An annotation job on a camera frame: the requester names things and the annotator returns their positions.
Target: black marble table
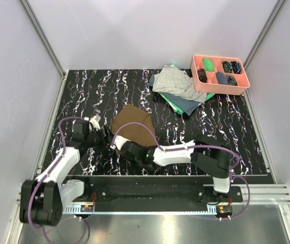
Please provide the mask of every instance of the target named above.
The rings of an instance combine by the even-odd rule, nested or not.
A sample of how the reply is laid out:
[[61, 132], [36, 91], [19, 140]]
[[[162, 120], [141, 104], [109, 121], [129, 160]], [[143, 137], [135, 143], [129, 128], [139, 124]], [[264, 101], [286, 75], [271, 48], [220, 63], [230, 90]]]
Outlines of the black marble table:
[[[235, 174], [265, 175], [266, 166], [245, 104], [244, 96], [215, 95], [191, 115], [179, 115], [148, 85], [159, 70], [70, 70], [56, 115], [43, 169], [61, 147], [58, 123], [68, 116], [99, 114], [101, 123], [112, 119], [131, 103], [147, 111], [158, 141], [174, 145], [204, 134], [225, 141], [241, 159]], [[64, 124], [71, 130], [72, 121]], [[192, 164], [173, 164], [146, 171], [112, 151], [90, 149], [70, 175], [202, 175]]]

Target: cable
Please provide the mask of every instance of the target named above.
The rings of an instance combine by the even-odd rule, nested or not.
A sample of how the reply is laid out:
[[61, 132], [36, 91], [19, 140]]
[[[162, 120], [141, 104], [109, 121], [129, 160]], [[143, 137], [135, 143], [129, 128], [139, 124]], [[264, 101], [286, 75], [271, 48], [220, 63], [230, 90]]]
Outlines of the cable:
[[147, 126], [143, 125], [142, 123], [138, 123], [138, 122], [130, 122], [130, 123], [127, 123], [127, 124], [121, 126], [121, 127], [116, 131], [116, 133], [114, 134], [114, 137], [113, 137], [113, 139], [112, 139], [111, 146], [114, 145], [113, 143], [114, 143], [114, 141], [115, 141], [115, 138], [118, 136], [118, 133], [119, 133], [119, 132], [124, 128], [124, 127], [126, 127], [126, 126], [130, 126], [130, 125], [139, 125], [139, 126], [144, 127], [146, 130], [148, 130], [148, 132], [149, 132], [149, 133], [151, 134], [151, 136], [154, 138], [157, 147], [158, 147], [160, 150], [163, 151], [163, 148], [162, 148], [162, 146], [157, 142], [157, 139], [156, 139], [156, 136], [154, 135], [154, 133], [152, 133], [152, 131], [151, 131]]
[[[83, 223], [84, 223], [84, 231], [83, 231], [82, 236], [79, 238], [79, 240], [78, 240], [75, 244], [79, 244], [79, 243], [83, 240], [83, 238], [84, 238], [84, 236], [85, 236], [85, 234], [86, 234], [86, 229], [87, 229], [87, 221], [84, 220], [82, 217], [79, 217], [78, 219], [79, 219], [79, 220], [83, 220]], [[49, 243], [51, 243], [51, 244], [55, 244], [55, 243], [52, 242], [52, 241], [50, 240], [50, 238], [48, 237], [47, 232], [45, 231], [44, 226], [42, 226], [42, 232], [43, 232], [44, 237], [46, 238], [46, 240], [47, 240]]]
[[[164, 151], [164, 149], [157, 142], [157, 139], [156, 139], [155, 135], [151, 132], [151, 130], [147, 126], [145, 126], [145, 125], [143, 125], [141, 123], [138, 123], [138, 122], [130, 122], [130, 123], [127, 123], [127, 124], [121, 126], [117, 130], [117, 132], [114, 134], [111, 146], [114, 145], [115, 138], [118, 136], [119, 131], [122, 130], [124, 127], [129, 126], [129, 125], [140, 125], [140, 126], [144, 127], [151, 134], [151, 136], [154, 138], [154, 141], [156, 142], [157, 147], [160, 150]], [[194, 145], [194, 146], [189, 146], [188, 148], [210, 148], [210, 149], [218, 149], [218, 150], [227, 151], [228, 153], [233, 155], [235, 157], [235, 159], [236, 159], [235, 164], [230, 167], [231, 170], [234, 169], [240, 162], [240, 157], [236, 153], [234, 153], [232, 150], [229, 150], [228, 148], [225, 148], [225, 147], [213, 146], [213, 145]], [[165, 149], [165, 151], [178, 151], [178, 150], [183, 150], [183, 149], [185, 149], [185, 147], [170, 148], [170, 149]], [[234, 216], [234, 217], [232, 217], [230, 219], [236, 219], [236, 218], [242, 216], [243, 213], [247, 210], [247, 208], [248, 208], [248, 206], [250, 204], [250, 198], [251, 198], [250, 187], [249, 187], [246, 179], [244, 177], [242, 177], [242, 176], [239, 176], [239, 175], [232, 177], [232, 172], [230, 171], [230, 180], [233, 181], [236, 178], [242, 179], [244, 181], [244, 183], [246, 184], [246, 187], [247, 187], [247, 190], [248, 190], [248, 199], [247, 199], [247, 203], [246, 203], [246, 206], [243, 209], [243, 211], [241, 211], [238, 215], [236, 215], [236, 216]], [[220, 220], [220, 219], [209, 219], [209, 218], [205, 218], [205, 217], [198, 217], [198, 218], [205, 219], [205, 220]]]

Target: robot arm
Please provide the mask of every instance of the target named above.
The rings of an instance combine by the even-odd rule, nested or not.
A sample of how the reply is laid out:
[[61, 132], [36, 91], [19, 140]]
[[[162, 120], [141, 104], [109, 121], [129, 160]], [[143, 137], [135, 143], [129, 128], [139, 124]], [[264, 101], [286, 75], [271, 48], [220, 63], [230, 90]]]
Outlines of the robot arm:
[[46, 176], [37, 191], [31, 209], [33, 223], [55, 226], [61, 219], [62, 210], [70, 202], [84, 194], [84, 182], [68, 180], [62, 184], [70, 170], [91, 147], [108, 145], [108, 129], [100, 128], [98, 115], [91, 119], [77, 120], [71, 136], [66, 139], [66, 151], [53, 170], [50, 169], [62, 156], [63, 148], [35, 180], [26, 180], [21, 187], [20, 221], [28, 223], [27, 210], [31, 194], [38, 182]]
[[227, 148], [226, 144], [213, 138], [200, 136], [182, 145], [145, 147], [129, 141], [122, 136], [117, 136], [113, 145], [120, 150], [122, 156], [138, 163], [146, 169], [154, 169], [157, 166], [167, 166], [175, 163], [193, 163], [213, 178], [214, 190], [217, 193], [227, 194], [230, 189], [229, 169], [231, 155], [228, 152], [211, 149], [191, 148], [195, 145], [214, 145]]
[[[67, 136], [66, 151], [59, 151], [56, 159], [35, 180], [26, 180], [21, 187], [20, 221], [28, 223], [27, 211], [32, 192], [43, 180], [32, 202], [31, 218], [33, 223], [55, 226], [59, 223], [62, 210], [70, 202], [84, 194], [84, 182], [80, 180], [63, 181], [70, 170], [87, 153], [91, 147], [106, 147], [111, 142], [111, 134], [107, 127], [100, 128], [99, 116], [90, 120], [77, 120], [71, 136]], [[216, 194], [227, 194], [230, 189], [229, 167], [231, 156], [228, 152], [211, 149], [192, 148], [195, 145], [215, 145], [227, 147], [213, 138], [201, 137], [182, 145], [174, 146], [140, 146], [121, 136], [115, 137], [113, 149], [119, 149], [122, 156], [149, 170], [175, 163], [193, 163], [205, 173], [213, 177]]]

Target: white wall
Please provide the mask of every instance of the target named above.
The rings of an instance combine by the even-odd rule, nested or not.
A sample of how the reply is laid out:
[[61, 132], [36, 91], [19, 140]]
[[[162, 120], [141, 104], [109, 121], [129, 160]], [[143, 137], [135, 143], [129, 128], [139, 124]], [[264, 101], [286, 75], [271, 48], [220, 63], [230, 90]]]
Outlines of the white wall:
[[287, 1], [248, 70], [249, 93], [272, 164], [290, 194], [290, 1]]
[[19, 1], [0, 0], [0, 243], [31, 178], [58, 84]]
[[277, 0], [29, 0], [64, 69], [247, 58]]

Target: pink organizer tray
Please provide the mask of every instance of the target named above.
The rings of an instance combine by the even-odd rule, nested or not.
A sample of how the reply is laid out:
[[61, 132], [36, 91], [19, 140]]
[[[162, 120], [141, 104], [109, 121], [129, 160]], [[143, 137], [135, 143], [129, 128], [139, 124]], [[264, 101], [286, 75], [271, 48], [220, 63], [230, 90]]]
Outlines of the pink organizer tray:
[[[206, 71], [207, 83], [202, 83], [198, 77], [198, 69], [204, 69], [203, 59], [209, 58], [214, 64], [215, 71]], [[241, 74], [225, 73], [222, 68], [222, 62], [236, 61], [242, 66]], [[242, 62], [237, 58], [232, 57], [213, 57], [213, 56], [202, 56], [194, 55], [191, 64], [192, 76], [194, 79], [195, 89], [199, 92], [206, 93], [217, 93], [217, 94], [228, 94], [228, 95], [241, 95], [246, 89], [250, 87], [250, 82], [247, 79], [245, 70], [243, 68]], [[216, 73], [221, 72], [225, 75], [233, 76], [237, 81], [237, 86], [233, 85], [220, 85], [218, 84]]]

